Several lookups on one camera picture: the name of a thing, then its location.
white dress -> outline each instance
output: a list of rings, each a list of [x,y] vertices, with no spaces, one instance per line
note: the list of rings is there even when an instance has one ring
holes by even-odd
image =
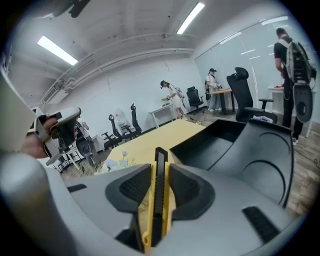
[[[172,84],[169,84],[168,89],[169,89],[170,96],[172,96],[173,94],[175,94],[175,96],[173,96],[173,97],[171,98],[171,101],[172,101],[173,105],[174,105],[176,108],[181,108],[181,99],[180,99],[180,97],[178,96],[176,89],[173,87]]]

cable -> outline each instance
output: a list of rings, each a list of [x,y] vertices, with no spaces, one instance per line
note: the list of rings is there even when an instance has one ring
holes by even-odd
[[[297,150],[294,150],[294,152],[296,152],[296,153],[298,153],[299,155],[303,156],[304,158],[310,160],[311,162],[314,163],[314,165],[315,165],[318,169],[320,169],[320,165],[318,165],[318,160],[317,160],[316,158],[312,160],[311,158],[305,156],[304,154],[300,153],[300,152],[297,151]]]

hand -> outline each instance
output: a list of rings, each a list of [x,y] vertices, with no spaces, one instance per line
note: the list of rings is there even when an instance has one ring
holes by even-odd
[[[50,118],[45,121],[42,126],[47,134],[50,134],[50,128],[54,126],[58,120],[56,118]],[[35,135],[30,134],[25,137],[24,143],[20,152],[30,155],[34,158],[47,158],[47,154],[44,151],[44,143]]]

floor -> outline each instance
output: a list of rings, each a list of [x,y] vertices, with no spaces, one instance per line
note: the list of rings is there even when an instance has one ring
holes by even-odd
[[[226,119],[235,121],[235,115],[221,116],[218,112],[210,112],[205,109],[204,113],[197,112],[195,115],[189,114],[188,120],[192,123],[201,122],[201,125],[207,127],[217,119]],[[282,116],[278,117],[278,123],[282,122]],[[314,123],[309,135],[305,138],[307,125],[304,126],[299,142],[294,148],[294,174],[291,186],[291,192],[286,210],[293,216],[302,216],[311,209],[314,200],[317,197],[320,184],[320,124]],[[107,159],[110,151],[102,151],[99,153],[100,160]],[[93,169],[86,160],[80,164],[84,167],[84,172],[77,170],[70,165],[61,176],[64,180],[78,178],[83,176],[91,176],[96,170]]]

